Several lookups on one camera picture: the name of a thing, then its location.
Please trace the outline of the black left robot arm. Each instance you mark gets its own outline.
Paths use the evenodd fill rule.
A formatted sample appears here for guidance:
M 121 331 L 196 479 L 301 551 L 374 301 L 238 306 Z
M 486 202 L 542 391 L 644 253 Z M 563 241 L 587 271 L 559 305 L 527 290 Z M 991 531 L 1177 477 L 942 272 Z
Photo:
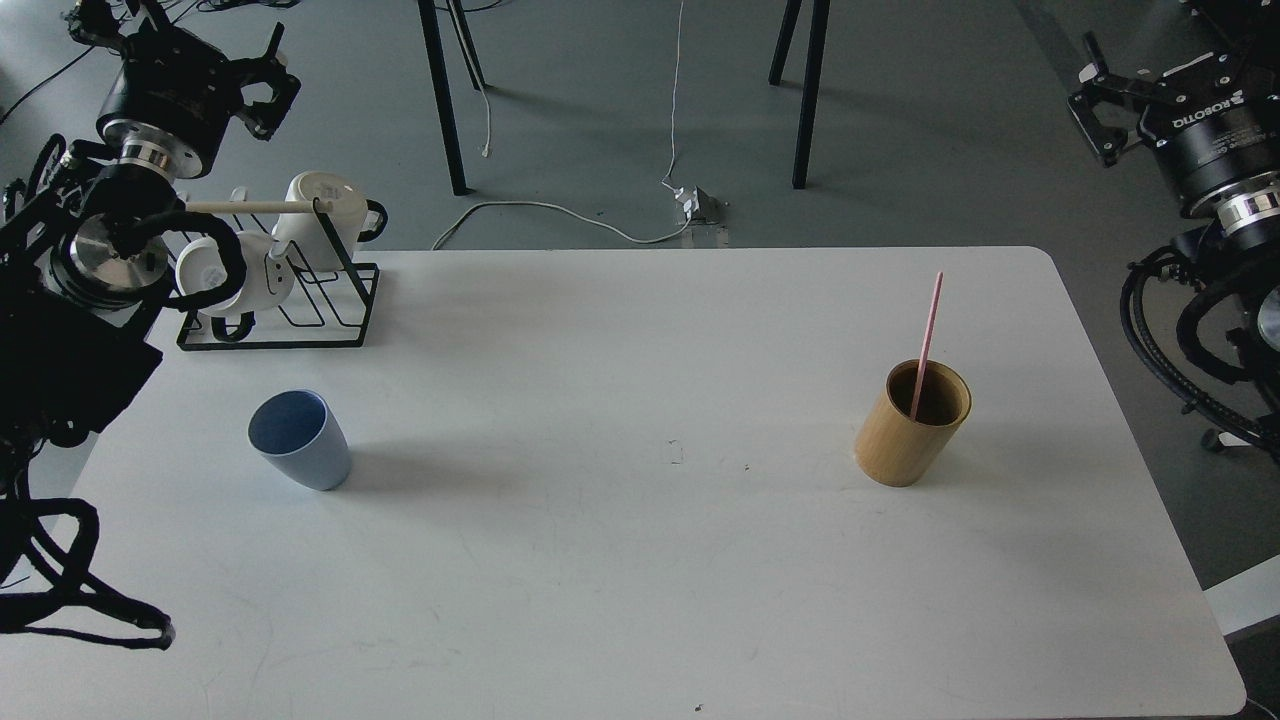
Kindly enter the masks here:
M 36 498 L 29 465 L 46 445 L 74 447 L 134 400 L 163 355 L 147 342 L 161 310 L 230 300 L 247 264 L 236 232 L 178 197 L 206 176 L 227 127 L 270 140 L 297 94 L 279 47 L 230 59 L 172 20 L 159 1 L 128 1 L 125 32 L 106 1 L 78 1 L 69 36 L 120 58 L 95 141 L 52 135 L 27 182 L 3 195 L 3 573 L 27 561 L 40 591 L 3 596 L 3 632 L 166 650 L 170 618 L 92 574 L 97 510 Z

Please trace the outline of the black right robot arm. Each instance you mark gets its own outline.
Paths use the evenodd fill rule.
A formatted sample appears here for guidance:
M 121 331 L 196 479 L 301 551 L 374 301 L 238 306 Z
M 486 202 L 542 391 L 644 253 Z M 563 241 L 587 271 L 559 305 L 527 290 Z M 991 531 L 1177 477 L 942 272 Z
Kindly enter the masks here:
M 1068 99 L 1105 167 L 1144 149 L 1193 222 L 1129 265 L 1123 332 L 1210 421 L 1202 445 L 1277 456 L 1277 60 L 1261 32 L 1153 77 L 1112 70 L 1093 33 Z

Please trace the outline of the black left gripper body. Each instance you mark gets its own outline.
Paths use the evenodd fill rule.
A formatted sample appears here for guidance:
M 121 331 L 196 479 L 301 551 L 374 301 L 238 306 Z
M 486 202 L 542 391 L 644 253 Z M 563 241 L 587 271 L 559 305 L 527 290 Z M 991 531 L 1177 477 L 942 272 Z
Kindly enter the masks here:
M 96 124 L 116 163 L 166 181 L 207 176 L 232 117 L 244 105 L 247 67 L 189 31 L 141 20 Z

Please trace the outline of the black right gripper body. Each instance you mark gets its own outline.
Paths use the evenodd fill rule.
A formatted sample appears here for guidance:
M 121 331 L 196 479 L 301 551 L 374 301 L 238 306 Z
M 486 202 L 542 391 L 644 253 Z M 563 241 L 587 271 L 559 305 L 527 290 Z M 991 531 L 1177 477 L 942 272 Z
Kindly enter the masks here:
M 1172 105 L 1140 114 L 1140 137 L 1183 217 L 1277 177 L 1277 69 L 1203 55 L 1161 74 Z

